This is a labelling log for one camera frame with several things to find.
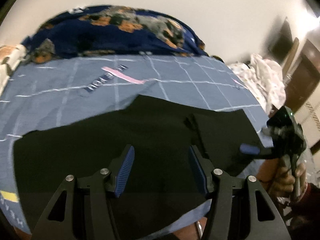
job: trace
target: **human hand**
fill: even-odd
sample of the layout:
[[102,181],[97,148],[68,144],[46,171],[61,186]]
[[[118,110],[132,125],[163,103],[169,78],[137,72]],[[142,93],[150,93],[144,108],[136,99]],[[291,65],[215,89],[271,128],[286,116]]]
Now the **human hand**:
[[276,176],[268,190],[271,198],[277,197],[289,197],[293,191],[293,185],[296,179],[300,180],[300,192],[303,194],[306,188],[306,166],[304,163],[300,163],[295,170],[295,176],[292,176],[291,170],[284,164],[284,159],[279,161],[279,167],[276,172]]

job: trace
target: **silver screw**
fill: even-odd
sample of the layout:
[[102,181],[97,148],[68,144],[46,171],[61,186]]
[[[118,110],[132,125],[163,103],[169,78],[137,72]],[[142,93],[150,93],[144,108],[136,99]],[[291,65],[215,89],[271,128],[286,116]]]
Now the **silver screw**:
[[109,173],[109,170],[107,168],[104,168],[104,169],[101,169],[100,173],[103,175],[106,175]]
[[255,182],[257,179],[256,179],[256,177],[255,176],[249,176],[248,177],[248,180],[250,180],[251,182]]
[[213,170],[213,173],[216,174],[216,175],[221,175],[221,174],[222,174],[222,170],[220,170],[220,169],[214,169],[214,170]]
[[72,181],[75,177],[73,175],[66,176],[66,181]]

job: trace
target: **crumpled cloth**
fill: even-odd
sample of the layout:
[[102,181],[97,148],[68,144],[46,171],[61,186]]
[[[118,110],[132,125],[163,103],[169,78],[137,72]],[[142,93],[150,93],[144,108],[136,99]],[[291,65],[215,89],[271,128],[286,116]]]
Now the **crumpled cloth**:
[[228,65],[254,95],[267,114],[275,106],[277,109],[285,103],[285,90],[281,66],[272,60],[252,54],[250,64],[234,63]]

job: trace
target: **maroon sleeve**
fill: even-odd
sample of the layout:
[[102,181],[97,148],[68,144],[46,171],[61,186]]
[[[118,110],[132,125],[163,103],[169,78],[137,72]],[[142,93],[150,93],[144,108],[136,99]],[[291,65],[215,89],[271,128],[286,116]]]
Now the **maroon sleeve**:
[[308,183],[302,199],[291,206],[292,211],[299,216],[307,216],[312,220],[320,218],[320,189]]

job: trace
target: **mattress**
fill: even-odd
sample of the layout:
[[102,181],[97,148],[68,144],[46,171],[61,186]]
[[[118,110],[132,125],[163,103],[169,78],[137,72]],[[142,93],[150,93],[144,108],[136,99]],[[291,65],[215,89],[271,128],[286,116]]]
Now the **mattress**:
[[[127,67],[123,74],[143,82],[119,77],[97,82],[106,73],[103,67],[119,65]],[[225,64],[207,56],[112,55],[20,66],[0,97],[0,208],[13,226],[30,233],[12,163],[14,142],[24,134],[123,109],[138,94],[215,111],[243,109],[259,133],[268,117],[242,84]],[[261,139],[266,147],[272,145],[270,138]],[[255,175],[261,163],[252,162],[239,176]],[[204,206],[170,231],[196,221],[207,212]]]

